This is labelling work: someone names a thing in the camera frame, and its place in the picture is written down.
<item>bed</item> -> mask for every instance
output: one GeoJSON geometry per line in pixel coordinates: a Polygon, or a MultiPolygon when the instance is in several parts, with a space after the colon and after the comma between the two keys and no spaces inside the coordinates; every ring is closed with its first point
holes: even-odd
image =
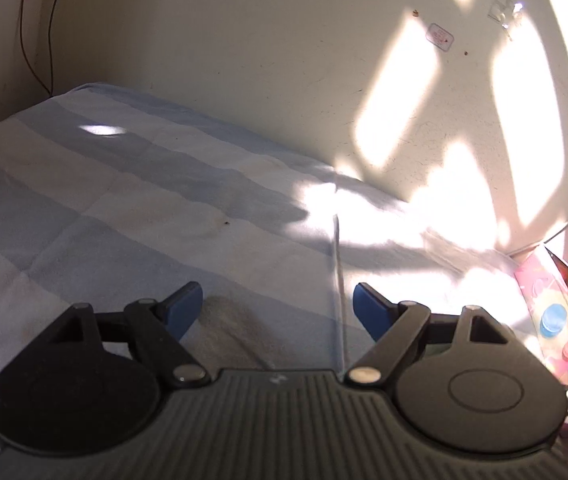
{"type": "Polygon", "coordinates": [[[205,303],[182,342],[213,372],[342,372],[372,344],[358,282],[435,312],[481,304],[535,350],[513,269],[326,164],[128,89],[0,123],[0,370],[72,303],[121,310],[191,280],[205,303]]]}

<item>sticker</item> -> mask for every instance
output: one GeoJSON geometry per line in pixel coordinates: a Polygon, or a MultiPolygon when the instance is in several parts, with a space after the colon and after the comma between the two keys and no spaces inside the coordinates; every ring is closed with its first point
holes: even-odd
{"type": "Polygon", "coordinates": [[[436,23],[430,24],[430,27],[426,31],[426,39],[444,52],[448,52],[450,50],[450,46],[454,41],[452,34],[441,28],[436,23]]]}

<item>electrical wire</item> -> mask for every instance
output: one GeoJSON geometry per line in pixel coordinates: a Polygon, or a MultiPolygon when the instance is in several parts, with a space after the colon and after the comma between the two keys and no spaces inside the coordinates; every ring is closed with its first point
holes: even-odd
{"type": "Polygon", "coordinates": [[[534,244],[528,244],[524,247],[519,247],[518,249],[512,251],[511,253],[508,253],[508,256],[510,256],[512,258],[513,256],[517,256],[518,254],[525,253],[526,251],[532,250],[540,244],[547,244],[553,238],[562,234],[566,229],[568,229],[568,222],[566,222],[566,225],[564,225],[564,227],[562,227],[559,231],[557,231],[555,234],[553,234],[550,238],[548,238],[546,240],[541,240],[539,242],[535,242],[534,244]]]}
{"type": "Polygon", "coordinates": [[[53,30],[53,16],[55,15],[55,8],[58,6],[58,0],[53,0],[53,6],[50,9],[50,16],[48,18],[48,63],[50,66],[50,94],[53,97],[54,88],[54,70],[53,70],[53,46],[51,43],[51,32],[53,30]]]}
{"type": "Polygon", "coordinates": [[[50,87],[48,87],[35,72],[33,66],[30,64],[28,56],[26,55],[26,49],[24,49],[24,0],[20,0],[20,47],[22,49],[22,56],[24,57],[26,65],[29,67],[30,73],[33,74],[33,77],[38,83],[40,83],[40,86],[45,89],[49,97],[53,97],[55,86],[55,69],[53,64],[53,45],[51,35],[53,30],[53,18],[55,16],[55,9],[57,6],[58,0],[53,0],[53,5],[51,6],[50,15],[48,17],[48,30],[46,31],[46,39],[48,42],[48,67],[50,71],[50,87]]]}
{"type": "Polygon", "coordinates": [[[35,70],[30,64],[29,57],[26,55],[26,49],[24,49],[24,0],[20,0],[20,48],[22,50],[22,57],[26,62],[26,65],[29,67],[30,73],[33,74],[33,77],[40,83],[43,89],[46,90],[46,93],[49,97],[52,97],[52,92],[48,89],[46,84],[40,79],[40,76],[37,75],[35,70]]]}

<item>pink box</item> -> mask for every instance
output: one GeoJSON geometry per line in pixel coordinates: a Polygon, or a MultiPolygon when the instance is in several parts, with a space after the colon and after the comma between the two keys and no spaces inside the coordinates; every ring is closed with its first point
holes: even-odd
{"type": "Polygon", "coordinates": [[[550,251],[537,247],[515,271],[546,367],[568,386],[568,287],[550,251]]]}

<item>blue circle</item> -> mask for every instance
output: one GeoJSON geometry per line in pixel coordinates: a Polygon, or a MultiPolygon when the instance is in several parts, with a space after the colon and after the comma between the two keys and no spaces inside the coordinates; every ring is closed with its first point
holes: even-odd
{"type": "Polygon", "coordinates": [[[542,314],[542,320],[539,323],[539,329],[546,339],[555,337],[566,326],[568,313],[563,305],[553,303],[542,314]]]}

